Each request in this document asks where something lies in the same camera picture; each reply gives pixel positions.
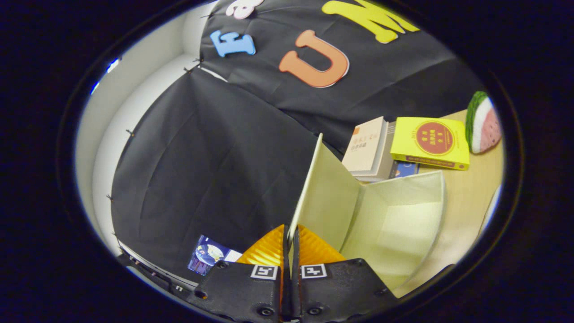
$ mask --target orange letter u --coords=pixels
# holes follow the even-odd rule
[[[337,83],[349,70],[349,58],[333,45],[315,36],[312,30],[302,32],[295,41],[297,47],[311,47],[331,60],[331,67],[319,71],[290,51],[279,63],[281,72],[289,72],[312,87],[329,87]]]

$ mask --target book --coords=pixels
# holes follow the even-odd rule
[[[342,163],[358,180],[376,182],[389,177],[392,160],[383,158],[390,149],[385,144],[388,127],[383,117],[355,127]]]
[[[470,152],[464,123],[438,118],[397,118],[391,144],[396,160],[465,171]]]
[[[351,175],[362,182],[380,182],[418,173],[418,164],[391,157],[394,130],[395,122],[383,117],[355,127],[342,161]]]

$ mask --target yellow letter m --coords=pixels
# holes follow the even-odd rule
[[[361,6],[341,1],[329,1],[323,5],[322,11],[326,14],[340,14],[345,18],[353,20],[375,34],[375,39],[383,44],[388,44],[397,39],[398,36],[396,32],[404,34],[404,29],[410,32],[420,30],[388,10],[364,0],[355,1],[359,2]],[[395,32],[385,29],[380,25],[390,28]]]

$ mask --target white cardboard box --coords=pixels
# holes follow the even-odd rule
[[[393,291],[412,276],[440,230],[445,200],[442,171],[361,184],[322,143],[289,229],[300,224],[346,259],[364,258]]]

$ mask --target white wall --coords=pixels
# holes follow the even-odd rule
[[[119,254],[112,235],[106,194],[129,134],[149,106],[199,57],[203,26],[215,6],[210,3],[167,22],[122,55],[92,93],[76,138],[76,177],[82,203],[95,231]]]

